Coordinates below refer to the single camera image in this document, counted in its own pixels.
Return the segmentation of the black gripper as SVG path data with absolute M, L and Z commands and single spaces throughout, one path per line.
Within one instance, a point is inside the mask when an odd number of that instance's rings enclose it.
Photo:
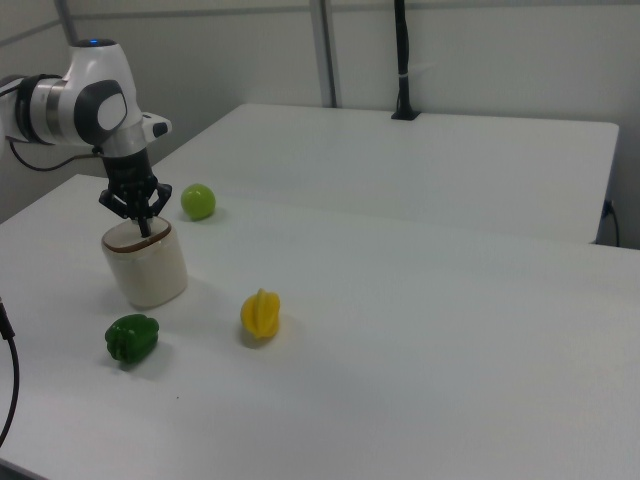
M 99 197 L 101 205 L 122 219 L 134 222 L 142 238 L 151 236 L 150 222 L 164 209 L 172 187 L 158 183 L 147 149 L 124 157 L 103 157 L 108 186 Z

